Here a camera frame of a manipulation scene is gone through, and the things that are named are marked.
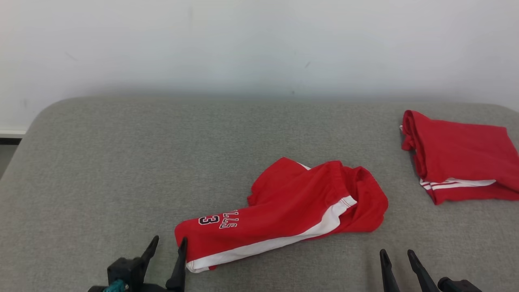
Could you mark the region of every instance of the wall baseboard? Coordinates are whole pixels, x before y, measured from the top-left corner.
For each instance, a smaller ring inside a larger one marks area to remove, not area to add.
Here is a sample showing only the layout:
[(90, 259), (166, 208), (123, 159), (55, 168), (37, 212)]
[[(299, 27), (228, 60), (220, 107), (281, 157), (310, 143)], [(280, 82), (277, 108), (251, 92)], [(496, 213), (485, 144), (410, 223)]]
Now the wall baseboard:
[(0, 138), (22, 139), (25, 133), (23, 130), (0, 130)]

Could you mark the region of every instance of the white wall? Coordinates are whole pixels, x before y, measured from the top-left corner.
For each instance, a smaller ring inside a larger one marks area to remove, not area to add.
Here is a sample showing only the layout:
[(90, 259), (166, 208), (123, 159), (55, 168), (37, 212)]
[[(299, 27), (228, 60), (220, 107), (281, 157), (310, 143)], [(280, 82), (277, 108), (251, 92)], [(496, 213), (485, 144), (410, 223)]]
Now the white wall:
[(519, 110), (519, 1), (0, 0), (0, 130), (125, 92)]

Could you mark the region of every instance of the red shorts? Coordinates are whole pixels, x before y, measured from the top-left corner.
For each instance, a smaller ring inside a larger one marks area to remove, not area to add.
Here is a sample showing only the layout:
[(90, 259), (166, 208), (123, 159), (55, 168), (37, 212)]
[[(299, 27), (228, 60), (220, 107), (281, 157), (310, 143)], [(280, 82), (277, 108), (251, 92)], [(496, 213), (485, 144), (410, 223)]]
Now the red shorts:
[(339, 232), (371, 232), (387, 198), (364, 168), (330, 161), (315, 168), (281, 158), (252, 185), (249, 207), (195, 218), (175, 228), (187, 237), (187, 268), (202, 272), (301, 240)]

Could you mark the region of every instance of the number 3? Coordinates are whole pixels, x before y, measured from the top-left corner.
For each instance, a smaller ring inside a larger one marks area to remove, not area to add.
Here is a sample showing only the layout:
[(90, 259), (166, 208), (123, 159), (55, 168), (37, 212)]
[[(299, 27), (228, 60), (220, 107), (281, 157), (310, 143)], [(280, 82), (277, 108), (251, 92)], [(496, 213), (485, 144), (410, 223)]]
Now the number 3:
[(200, 225), (206, 225), (206, 224), (218, 223), (218, 222), (220, 222), (220, 216), (218, 216), (218, 215), (205, 216), (205, 217), (200, 217), (198, 219), (198, 223)]

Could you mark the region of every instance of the red fabric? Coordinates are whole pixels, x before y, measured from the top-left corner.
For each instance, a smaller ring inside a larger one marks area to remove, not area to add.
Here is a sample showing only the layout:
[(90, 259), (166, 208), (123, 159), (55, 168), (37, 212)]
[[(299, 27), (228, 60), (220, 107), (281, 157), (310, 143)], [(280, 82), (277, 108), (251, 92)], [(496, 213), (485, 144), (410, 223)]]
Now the red fabric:
[[(200, 224), (201, 218), (180, 223), (175, 237), (180, 245), (188, 238), (187, 262), (273, 238), (301, 234), (322, 220), (325, 211), (351, 195), (357, 203), (340, 215), (340, 225), (328, 234), (338, 232), (371, 232), (383, 220), (388, 203), (371, 174), (362, 167), (355, 169), (331, 161), (306, 170), (288, 158), (267, 168), (252, 185), (249, 207), (230, 212), (235, 227), (220, 228), (219, 221)], [(216, 221), (207, 216), (203, 220)]]
[(431, 120), (406, 111), (402, 149), (415, 150), (416, 172), (426, 182), (496, 180), (484, 187), (427, 190), (436, 205), (445, 200), (519, 200), (519, 156), (507, 129)]

